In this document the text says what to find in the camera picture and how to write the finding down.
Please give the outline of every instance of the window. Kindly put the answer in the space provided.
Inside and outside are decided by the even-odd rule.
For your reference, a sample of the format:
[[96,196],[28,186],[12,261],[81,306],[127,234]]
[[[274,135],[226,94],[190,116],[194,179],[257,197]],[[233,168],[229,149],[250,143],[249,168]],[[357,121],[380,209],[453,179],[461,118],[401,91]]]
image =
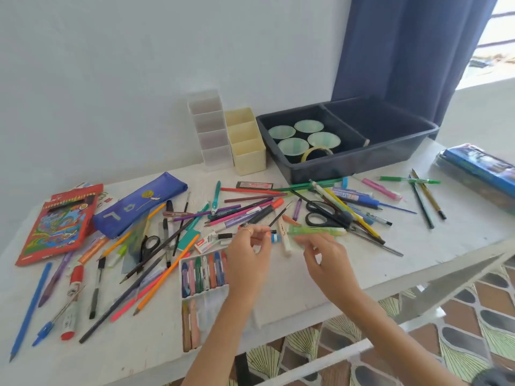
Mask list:
[[498,0],[458,89],[515,77],[515,0]]

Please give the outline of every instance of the white wall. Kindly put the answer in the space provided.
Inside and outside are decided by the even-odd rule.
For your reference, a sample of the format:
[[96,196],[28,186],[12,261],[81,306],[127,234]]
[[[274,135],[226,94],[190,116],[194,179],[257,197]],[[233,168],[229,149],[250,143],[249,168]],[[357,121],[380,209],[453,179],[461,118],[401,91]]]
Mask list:
[[52,193],[201,162],[186,92],[256,114],[330,100],[349,6],[0,1],[0,250]]
[[436,141],[473,143],[515,162],[515,78],[457,90]]

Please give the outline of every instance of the person's right hand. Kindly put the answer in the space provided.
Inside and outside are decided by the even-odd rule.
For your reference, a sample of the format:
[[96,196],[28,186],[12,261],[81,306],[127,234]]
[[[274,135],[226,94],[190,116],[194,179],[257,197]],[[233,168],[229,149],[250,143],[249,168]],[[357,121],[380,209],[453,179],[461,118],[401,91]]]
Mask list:
[[[304,259],[311,278],[325,296],[338,307],[362,293],[352,271],[347,250],[327,233],[306,234],[294,240],[304,246]],[[317,263],[315,255],[322,254]]]

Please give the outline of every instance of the curtain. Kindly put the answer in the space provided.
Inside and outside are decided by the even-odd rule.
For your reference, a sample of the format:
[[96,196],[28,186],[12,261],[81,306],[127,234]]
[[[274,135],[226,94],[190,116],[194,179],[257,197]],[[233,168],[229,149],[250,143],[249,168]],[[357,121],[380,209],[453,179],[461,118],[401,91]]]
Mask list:
[[441,125],[497,0],[352,0],[332,100],[377,96]]

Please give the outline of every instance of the tape roll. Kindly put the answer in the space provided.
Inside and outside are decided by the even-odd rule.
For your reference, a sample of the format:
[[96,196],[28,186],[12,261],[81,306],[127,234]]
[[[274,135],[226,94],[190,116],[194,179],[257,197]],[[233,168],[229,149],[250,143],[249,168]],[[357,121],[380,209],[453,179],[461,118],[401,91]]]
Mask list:
[[313,146],[311,149],[307,149],[304,154],[302,155],[302,158],[300,159],[300,162],[305,162],[306,161],[306,158],[308,157],[308,155],[310,155],[310,153],[313,151],[313,150],[324,150],[325,153],[327,153],[327,155],[331,155],[333,154],[331,149],[328,149],[328,148],[325,148],[324,146]]

